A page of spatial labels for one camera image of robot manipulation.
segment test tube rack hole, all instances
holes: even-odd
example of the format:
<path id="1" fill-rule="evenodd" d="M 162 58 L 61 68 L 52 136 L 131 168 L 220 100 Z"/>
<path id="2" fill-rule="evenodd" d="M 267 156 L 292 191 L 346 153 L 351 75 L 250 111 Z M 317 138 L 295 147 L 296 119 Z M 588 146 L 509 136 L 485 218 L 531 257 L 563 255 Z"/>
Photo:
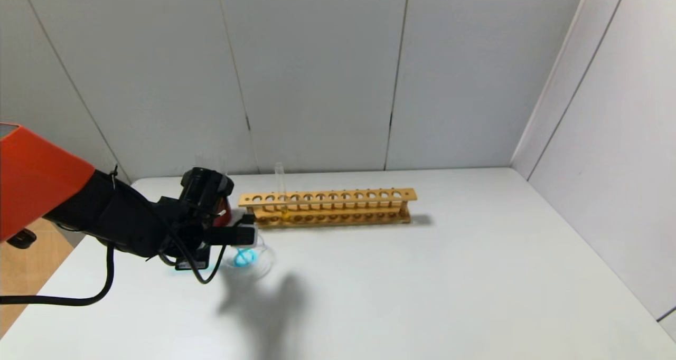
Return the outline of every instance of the test tube rack hole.
<path id="1" fill-rule="evenodd" d="M 327 227 L 410 223 L 412 188 L 268 192 L 242 194 L 239 206 L 256 216 L 259 228 Z"/>

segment orange robot arm segment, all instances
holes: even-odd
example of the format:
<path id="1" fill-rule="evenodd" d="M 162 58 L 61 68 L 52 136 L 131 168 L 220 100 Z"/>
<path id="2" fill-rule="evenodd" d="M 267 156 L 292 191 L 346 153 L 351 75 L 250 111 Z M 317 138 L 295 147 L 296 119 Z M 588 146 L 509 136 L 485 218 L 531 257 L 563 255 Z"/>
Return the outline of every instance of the orange robot arm segment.
<path id="1" fill-rule="evenodd" d="M 21 125 L 0 122 L 0 242 L 80 191 L 94 170 Z"/>

